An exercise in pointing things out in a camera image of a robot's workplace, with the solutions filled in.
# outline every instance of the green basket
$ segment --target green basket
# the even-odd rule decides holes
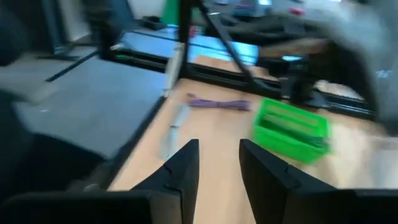
[[[328,138],[326,118],[268,98],[254,120],[254,142],[304,163],[329,152]]]

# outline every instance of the light wood surface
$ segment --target light wood surface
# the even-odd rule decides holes
[[[223,68],[234,70],[234,65],[226,63]],[[200,141],[200,180],[194,222],[255,223],[241,178],[238,147],[241,138],[251,138],[252,121],[262,97],[219,86],[180,80],[109,190],[129,190],[164,163],[160,158],[161,142],[176,107],[187,101],[187,93],[209,100],[252,102],[251,111],[192,108],[178,132],[180,147],[193,138]],[[377,126],[327,111],[318,113],[331,121],[332,152],[312,165],[280,157],[336,187],[374,187],[372,158],[375,154],[369,135],[379,133]],[[389,164],[397,166],[394,161]],[[393,174],[392,179],[398,180],[394,172],[383,174]]]

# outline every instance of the gray floor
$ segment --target gray floor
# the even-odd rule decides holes
[[[173,40],[140,34],[129,34],[127,39],[136,50],[166,57],[171,56],[175,46]],[[215,41],[207,39],[208,43],[216,46]],[[257,54],[255,47],[249,49]],[[244,54],[244,50],[238,49],[238,52]],[[72,54],[85,56],[92,51],[92,47],[78,47]],[[192,47],[190,60],[197,55],[229,59],[228,54],[217,48]],[[248,64],[255,62],[255,57],[246,59],[250,60],[246,62]],[[71,64],[38,60],[35,55],[27,54],[13,65],[0,68],[0,77],[42,82]],[[34,131],[66,139],[105,157],[112,157],[153,107],[164,81],[163,73],[93,57],[56,79],[53,83],[59,91],[40,105],[18,103],[16,106]]]

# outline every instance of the wooden workbench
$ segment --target wooden workbench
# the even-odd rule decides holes
[[[200,57],[197,62],[206,60],[209,58]],[[220,63],[224,69],[236,69],[231,62]],[[241,178],[238,149],[240,139],[251,139],[252,122],[262,97],[206,83],[186,79],[177,83],[173,95],[166,100],[109,190],[129,190],[164,163],[159,156],[160,143],[169,129],[176,107],[187,101],[187,93],[209,100],[252,102],[251,111],[192,108],[179,130],[180,146],[190,139],[200,141],[200,180],[194,222],[255,223]],[[281,157],[336,187],[374,186],[370,170],[373,164],[370,158],[374,153],[369,134],[378,133],[378,128],[369,121],[327,111],[318,112],[331,121],[332,152],[312,165]]]

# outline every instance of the black metal frame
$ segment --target black metal frame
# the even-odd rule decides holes
[[[214,32],[218,34],[218,37],[227,48],[228,53],[234,59],[234,62],[240,68],[241,72],[230,72],[188,62],[188,53],[190,49],[189,31],[192,21],[193,7],[198,7],[199,10],[201,10],[210,29],[213,29]],[[229,44],[229,34],[218,21],[217,15],[209,13],[207,8],[201,3],[201,0],[180,0],[179,18],[178,41],[180,43],[184,43],[185,48],[184,53],[182,54],[181,67],[176,82],[180,78],[188,78],[191,80],[232,88],[269,98],[282,99],[284,97],[285,90],[282,86],[282,83],[261,78],[253,78],[251,76],[250,71],[246,68],[242,61],[240,61],[238,54]],[[110,28],[106,27],[106,24],[100,25],[99,27],[102,29],[99,31],[99,56],[101,59],[149,69],[156,72],[165,72],[169,58],[137,52],[135,50],[129,49],[112,50],[112,46],[117,44],[118,41],[113,37],[112,32],[110,32]],[[320,91],[317,91],[316,94],[325,99],[322,108],[328,111],[354,116],[357,118],[370,120],[374,119],[374,113],[368,108],[365,101]],[[156,103],[156,105],[150,111],[148,117],[141,123],[139,129],[134,133],[131,140],[128,141],[128,143],[126,143],[126,145],[119,151],[115,160],[112,162],[112,168],[110,168],[108,175],[106,175],[104,178],[101,178],[101,180],[95,181],[96,183],[100,184],[101,188],[107,189],[109,187],[110,183],[117,175],[118,170],[128,158],[130,152],[140,140],[150,122],[155,117],[158,110],[160,110],[164,101],[165,98],[161,96],[158,103]]]

